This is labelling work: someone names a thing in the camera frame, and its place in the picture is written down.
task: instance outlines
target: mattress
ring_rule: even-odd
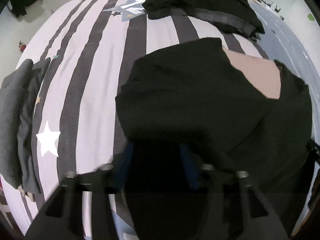
[[[43,24],[22,54],[17,67],[27,58],[33,62],[52,59],[35,107],[32,132],[33,162],[43,193],[36,195],[32,203],[3,181],[8,205],[23,234],[66,172],[94,171],[122,151],[125,138],[116,116],[115,96],[133,62],[157,49],[216,37],[230,50],[285,63],[309,84],[313,137],[320,142],[320,77],[300,41],[280,18],[250,2],[266,31],[253,42],[237,34],[222,33],[193,17],[149,20],[142,10],[143,1],[72,0]],[[51,131],[60,131],[55,142],[58,157],[50,152],[41,154],[36,134],[42,133],[46,124]],[[83,223],[88,239],[90,196],[84,193]],[[119,239],[137,239],[130,220],[117,206],[121,202],[117,198],[110,195]]]

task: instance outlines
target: metal bolt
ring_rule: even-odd
[[[214,170],[214,167],[213,167],[213,165],[211,165],[211,164],[203,164],[203,165],[202,165],[202,169],[203,169],[204,171],[213,171],[213,170]]]
[[[103,164],[100,167],[100,170],[102,170],[102,171],[109,171],[109,170],[112,170],[112,169],[113,169],[113,165],[111,163]]]
[[[77,176],[77,173],[75,171],[68,171],[66,173],[67,178],[74,178],[75,176]]]
[[[236,175],[240,179],[247,178],[249,176],[249,174],[246,171],[237,171]]]

